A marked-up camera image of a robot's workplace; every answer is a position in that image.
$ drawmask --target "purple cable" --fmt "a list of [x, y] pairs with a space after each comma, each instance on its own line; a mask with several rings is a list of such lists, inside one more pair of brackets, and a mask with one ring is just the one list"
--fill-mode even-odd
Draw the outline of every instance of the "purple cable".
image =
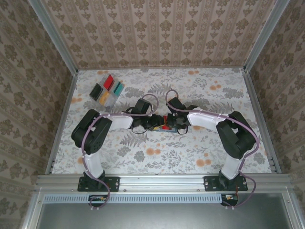
[[241, 172], [241, 169], [242, 169], [242, 167], [244, 166], [244, 162], [245, 162], [246, 158], [249, 157], [250, 155], [254, 154], [254, 153], [258, 150], [259, 145], [260, 145], [260, 140], [259, 140], [259, 138], [256, 136], [256, 134], [254, 133], [254, 131], [253, 131], [252, 129], [250, 129], [249, 127], [247, 127], [245, 124], [243, 124], [243, 123], [241, 123], [241, 122], [239, 122], [239, 121], [237, 121], [237, 120], [235, 120], [235, 119], [233, 119], [233, 118], [230, 118], [230, 117], [228, 117], [228, 116], [225, 116], [225, 115], [222, 115], [222, 114], [217, 114], [217, 113], [210, 112], [210, 111], [204, 111], [204, 110], [180, 110], [180, 109], [177, 109], [177, 108], [171, 106], [171, 105], [168, 103], [168, 101], [167, 101], [167, 96], [168, 96], [168, 93], [169, 93], [169, 92], [175, 92], [176, 95], [177, 95], [177, 98], [179, 98], [179, 95], [178, 95], [178, 92], [177, 92], [176, 90], [174, 90], [174, 89], [169, 90], [169, 91], [166, 93], [166, 95], [165, 95], [165, 102], [166, 102], [166, 104], [167, 104], [170, 108], [172, 108], [173, 110], [179, 111], [179, 112], [189, 112], [189, 113], [204, 113], [204, 114], [212, 115], [212, 116], [219, 117], [219, 118], [225, 118], [225, 119], [230, 120], [230, 121], [233, 122], [233, 123], [237, 123], [238, 125], [242, 126], [244, 129], [246, 129], [247, 131], [249, 131], [250, 134], [254, 137], [254, 139], [255, 139], [255, 141], [256, 141], [256, 147], [255, 147], [255, 149], [252, 150], [250, 153], [248, 153], [248, 154], [246, 154], [246, 155], [244, 156], [244, 158], [243, 158], [243, 160], [242, 160], [242, 162], [241, 162], [241, 164], [240, 164], [240, 166], [239, 166], [239, 168], [238, 168], [238, 172], [239, 172], [242, 176], [244, 176], [245, 178], [250, 179], [250, 180], [253, 181], [253, 183], [254, 183], [254, 188], [253, 188], [252, 192], [250, 193], [250, 195], [248, 196], [248, 198], [247, 198], [243, 203], [238, 204], [238, 205], [236, 205], [235, 207], [232, 206], [232, 208], [236, 208], [236, 207], [239, 207], [239, 206], [243, 205], [243, 204], [244, 204], [245, 202], [247, 202], [247, 201], [250, 199], [250, 197], [253, 195], [253, 193], [254, 193], [254, 191], [255, 191], [255, 189], [256, 189], [256, 182], [255, 182], [255, 180], [254, 180], [253, 178], [244, 175], [244, 174]]
[[[156, 99], [156, 101], [157, 101], [156, 108], [155, 108], [154, 110], [152, 110], [151, 112], [147, 113], [147, 114], [132, 114], [133, 116], [148, 116], [148, 115], [152, 115], [152, 114], [154, 114], [155, 111], [158, 109], [158, 107], [159, 107], [159, 100], [158, 100], [158, 98], [157, 98], [154, 94], [145, 94], [142, 98], [144, 98], [144, 97], [146, 97], [146, 96], [148, 96], [148, 95], [151, 95], [151, 96], [153, 96], [153, 97]], [[89, 203], [91, 209], [103, 208], [103, 207], [106, 205], [106, 203], [108, 202], [108, 200], [109, 200], [109, 198], [110, 198], [110, 189], [109, 189], [109, 187], [105, 184], [105, 182], [103, 182], [102, 180], [99, 180], [98, 178], [95, 178], [95, 177], [90, 173], [90, 171], [89, 171], [89, 169], [88, 169], [88, 167], [87, 167], [87, 164], [86, 164], [86, 162], [85, 162], [85, 155], [86, 155], [86, 152], [85, 152], [85, 150], [84, 150], [84, 148], [85, 148], [85, 142], [86, 142], [86, 139], [87, 139], [87, 137], [88, 137], [89, 132], [90, 132], [91, 129], [94, 127], [94, 125], [97, 123], [97, 121], [99, 121], [99, 120], [100, 120], [101, 118], [103, 118], [103, 117], [111, 117], [111, 116], [118, 116], [118, 115], [122, 115], [122, 116], [131, 116], [130, 114], [127, 114], [127, 113], [124, 113], [124, 112], [116, 113], [116, 114], [101, 114], [101, 115], [98, 116], [98, 117], [91, 123], [91, 125], [88, 127], [88, 130], [86, 131], [86, 133], [85, 133], [85, 135], [84, 135], [84, 138], [83, 138], [83, 140], [82, 140], [82, 143], [81, 143], [82, 163], [83, 163], [83, 165], [84, 165], [84, 167], [85, 167], [85, 170], [86, 170], [88, 176], [91, 177], [92, 179], [94, 179], [94, 180], [100, 182], [101, 184], [103, 184], [103, 185], [107, 188], [107, 192], [108, 192], [107, 198], [106, 198], [105, 202], [104, 202], [100, 207], [94, 207], [94, 206], [92, 206], [92, 199], [91, 199], [91, 200], [90, 200], [90, 203]]]

